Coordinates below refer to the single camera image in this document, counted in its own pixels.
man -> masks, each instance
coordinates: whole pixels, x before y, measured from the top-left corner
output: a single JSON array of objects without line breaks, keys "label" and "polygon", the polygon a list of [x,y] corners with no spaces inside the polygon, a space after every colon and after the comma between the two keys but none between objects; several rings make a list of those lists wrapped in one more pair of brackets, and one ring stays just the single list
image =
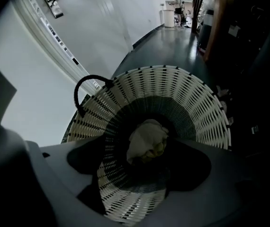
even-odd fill
[{"label": "man", "polygon": [[175,13],[178,16],[178,26],[180,26],[181,23],[181,15],[182,15],[182,11],[181,11],[181,0],[174,0],[173,2],[170,2],[171,5],[174,5],[175,7]]}]

black basket handle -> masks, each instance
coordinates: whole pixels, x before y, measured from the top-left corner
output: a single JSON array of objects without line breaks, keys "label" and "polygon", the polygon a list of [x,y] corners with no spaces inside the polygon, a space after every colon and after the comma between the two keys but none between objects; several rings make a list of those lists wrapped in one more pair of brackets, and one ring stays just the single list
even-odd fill
[{"label": "black basket handle", "polygon": [[79,90],[79,87],[81,86],[81,84],[83,82],[85,82],[86,80],[90,80],[90,79],[97,79],[97,80],[100,80],[100,81],[103,81],[106,83],[106,86],[107,88],[111,88],[113,87],[113,81],[112,80],[109,80],[109,79],[106,79],[102,76],[97,76],[97,75],[88,75],[82,79],[80,79],[80,81],[76,84],[76,87],[75,87],[75,90],[74,90],[74,102],[75,102],[75,106],[79,112],[79,114],[81,115],[81,117],[83,118],[84,115],[86,114],[86,112],[84,111],[84,109],[80,106],[79,104],[79,101],[78,101],[78,90]]}]

shiny floor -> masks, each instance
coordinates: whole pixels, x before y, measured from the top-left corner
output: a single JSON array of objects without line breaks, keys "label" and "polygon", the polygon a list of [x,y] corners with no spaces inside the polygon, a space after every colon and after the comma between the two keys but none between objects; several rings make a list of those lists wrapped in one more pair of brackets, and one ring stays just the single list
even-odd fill
[{"label": "shiny floor", "polygon": [[145,39],[120,64],[113,77],[145,66],[178,66],[204,81],[212,90],[215,83],[197,51],[198,39],[190,28],[162,28]]}]

white wicker basket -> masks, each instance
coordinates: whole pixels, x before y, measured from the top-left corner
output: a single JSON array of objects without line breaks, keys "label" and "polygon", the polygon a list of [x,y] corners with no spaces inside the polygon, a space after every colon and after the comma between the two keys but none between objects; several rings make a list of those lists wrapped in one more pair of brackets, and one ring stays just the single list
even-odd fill
[{"label": "white wicker basket", "polygon": [[106,216],[111,220],[131,226],[165,197],[166,185],[161,177],[133,181],[116,158],[115,148],[125,142],[118,132],[128,125],[134,127],[142,115],[167,118],[177,137],[231,149],[229,123],[215,93],[185,70],[154,66],[126,72],[113,81],[106,80],[106,85],[80,108],[77,91],[83,81],[75,89],[79,112],[68,141],[105,136],[106,151],[97,175]]}]

towel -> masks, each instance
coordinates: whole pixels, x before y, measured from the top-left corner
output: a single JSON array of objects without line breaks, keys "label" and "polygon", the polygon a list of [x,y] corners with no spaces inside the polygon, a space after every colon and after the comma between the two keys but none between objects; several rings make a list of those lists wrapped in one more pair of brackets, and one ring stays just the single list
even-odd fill
[{"label": "towel", "polygon": [[154,119],[148,119],[138,125],[129,138],[130,146],[126,153],[128,163],[132,164],[136,157],[147,163],[161,156],[167,145],[168,133],[169,131]]}]

